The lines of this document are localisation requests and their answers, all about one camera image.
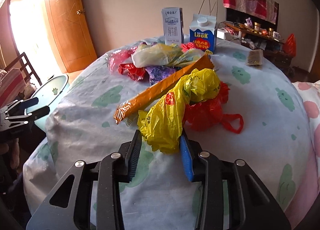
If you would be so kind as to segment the red plastic bag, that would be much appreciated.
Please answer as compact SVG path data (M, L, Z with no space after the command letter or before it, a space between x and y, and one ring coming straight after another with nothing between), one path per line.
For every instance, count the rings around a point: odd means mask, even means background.
M204 132L215 125L221 124L224 129L235 134L240 134L244 127L244 119L240 114L226 114L222 105L228 102L229 87L226 83L220 83L220 91L217 97L204 102L186 105L183 117L183 125L187 125L193 131Z

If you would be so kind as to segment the purple foil wrapper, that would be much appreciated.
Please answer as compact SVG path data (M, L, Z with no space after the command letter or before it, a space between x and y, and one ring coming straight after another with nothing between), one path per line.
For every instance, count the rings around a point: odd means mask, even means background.
M151 86L177 72L176 68L167 66L147 66L145 70L149 75L149 83Z

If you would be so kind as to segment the light green trash basin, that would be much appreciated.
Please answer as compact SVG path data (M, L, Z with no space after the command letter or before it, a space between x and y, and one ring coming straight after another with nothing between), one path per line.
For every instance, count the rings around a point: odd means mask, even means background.
M45 124L48 116L54 111L62 97L67 92L69 87L69 76L66 74L59 75L56 77L52 77L46 83L44 83L31 97L38 98L38 104L28 107L25 110L25 113L28 114L34 110L42 108L44 106L48 106L50 111L49 114L37 119L35 121L35 125L39 127L39 129L46 131Z

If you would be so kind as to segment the red striped cushion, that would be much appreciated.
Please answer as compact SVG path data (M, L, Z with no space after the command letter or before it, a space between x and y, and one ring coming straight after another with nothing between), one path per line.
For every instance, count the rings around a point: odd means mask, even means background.
M11 103L15 100L19 93L23 92L26 87L23 75L18 68L12 68L1 79L1 107Z

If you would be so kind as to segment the small red foil wrapper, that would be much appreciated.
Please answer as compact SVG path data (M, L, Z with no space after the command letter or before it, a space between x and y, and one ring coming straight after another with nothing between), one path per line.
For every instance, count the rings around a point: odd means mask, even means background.
M127 75L133 81L144 79L146 71L144 68L137 68L132 63L122 63L119 65L118 72L121 75Z

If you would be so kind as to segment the white sheet with green clouds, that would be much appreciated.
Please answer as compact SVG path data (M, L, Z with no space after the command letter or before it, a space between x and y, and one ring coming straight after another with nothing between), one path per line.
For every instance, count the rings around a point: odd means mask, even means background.
M204 132L187 130L187 135L222 160L245 160L285 211L313 147L309 118L289 79L269 61L261 68L247 66L247 56L247 48L219 41L212 57L217 75L229 86L223 110L242 115L242 132L215 125ZM119 103L148 86L111 74L106 55L75 79L46 121L47 137L23 166L31 212L77 160L99 161L132 139L136 126L117 125L113 115ZM120 186L125 228L193 229L199 194L200 185L187 180L179 155L153 152L143 144L135 178Z

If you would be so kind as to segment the pink plastic bag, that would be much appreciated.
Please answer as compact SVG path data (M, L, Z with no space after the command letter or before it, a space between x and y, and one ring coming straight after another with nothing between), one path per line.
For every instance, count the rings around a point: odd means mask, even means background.
M132 55L135 53L138 47L126 47L123 49L117 49L110 53L107 53L107 66L111 72L117 71L120 64L132 63Z

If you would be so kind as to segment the red foam fruit net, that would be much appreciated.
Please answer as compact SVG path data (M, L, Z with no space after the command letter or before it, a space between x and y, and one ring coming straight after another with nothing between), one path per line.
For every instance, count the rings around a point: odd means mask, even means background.
M203 53L201 49L196 48L195 43L188 42L187 44L180 45L183 53Z

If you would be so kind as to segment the clear packet of seeds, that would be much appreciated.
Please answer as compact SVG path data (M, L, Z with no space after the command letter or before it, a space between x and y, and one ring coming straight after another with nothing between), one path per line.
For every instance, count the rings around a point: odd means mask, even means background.
M248 66L261 66L263 64L263 50L256 49L249 52L246 64Z

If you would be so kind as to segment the white box on cabinet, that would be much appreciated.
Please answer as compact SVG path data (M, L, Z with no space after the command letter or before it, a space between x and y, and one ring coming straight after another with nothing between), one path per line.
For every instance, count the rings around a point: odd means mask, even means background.
M235 40L239 38L239 33L231 28L219 28L217 30L217 38L221 40Z

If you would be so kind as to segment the tall white milk carton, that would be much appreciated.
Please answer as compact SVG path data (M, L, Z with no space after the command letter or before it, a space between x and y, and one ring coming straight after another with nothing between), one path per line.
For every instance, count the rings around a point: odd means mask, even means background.
M166 45L184 43L182 8L163 8L163 33Z

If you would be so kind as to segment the dark wooden tv cabinet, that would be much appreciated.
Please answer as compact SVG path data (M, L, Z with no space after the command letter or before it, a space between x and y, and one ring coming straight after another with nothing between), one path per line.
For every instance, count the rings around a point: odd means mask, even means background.
M287 77L292 79L295 75L291 67L293 57L283 51L283 44L274 38L264 34L258 34L244 25L223 21L218 26L222 31L230 34L234 40L238 40L242 46L252 50L263 50L263 56L279 68Z

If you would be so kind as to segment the pink floral pillow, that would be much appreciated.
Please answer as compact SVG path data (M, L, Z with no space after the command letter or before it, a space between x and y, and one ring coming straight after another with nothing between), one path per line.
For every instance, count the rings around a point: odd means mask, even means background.
M294 82L293 85L303 99L303 106L309 118L312 143L316 157L319 158L319 81L316 83Z

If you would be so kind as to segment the red bag on cabinet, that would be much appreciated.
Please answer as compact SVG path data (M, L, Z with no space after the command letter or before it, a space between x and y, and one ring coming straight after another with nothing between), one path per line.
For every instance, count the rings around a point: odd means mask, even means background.
M283 52L294 58L296 56L296 38L292 33L287 38L286 42L283 44Z

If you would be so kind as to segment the red and pink cloth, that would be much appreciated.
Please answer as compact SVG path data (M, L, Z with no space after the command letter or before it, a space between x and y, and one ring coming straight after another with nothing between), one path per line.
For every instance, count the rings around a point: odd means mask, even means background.
M223 6L255 16L267 22L277 22L279 4L273 0L223 0Z

